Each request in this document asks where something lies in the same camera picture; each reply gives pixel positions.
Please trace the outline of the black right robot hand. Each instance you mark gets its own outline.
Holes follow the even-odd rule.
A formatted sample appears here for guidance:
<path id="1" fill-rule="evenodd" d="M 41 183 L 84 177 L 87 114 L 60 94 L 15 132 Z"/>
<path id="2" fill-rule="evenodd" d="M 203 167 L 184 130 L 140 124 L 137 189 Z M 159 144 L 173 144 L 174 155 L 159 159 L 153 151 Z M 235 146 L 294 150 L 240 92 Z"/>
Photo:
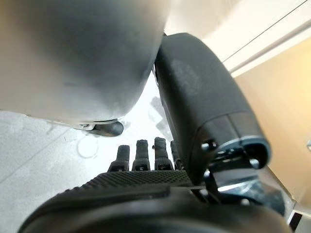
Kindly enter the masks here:
<path id="1" fill-rule="evenodd" d="M 21 233 L 289 233 L 280 190 L 258 170 L 271 147 L 243 93 L 196 37 L 164 36 L 155 77 L 173 135 L 157 137 L 155 168 L 146 140 L 136 157 L 116 160 L 80 187 L 57 194 L 21 225 Z"/>

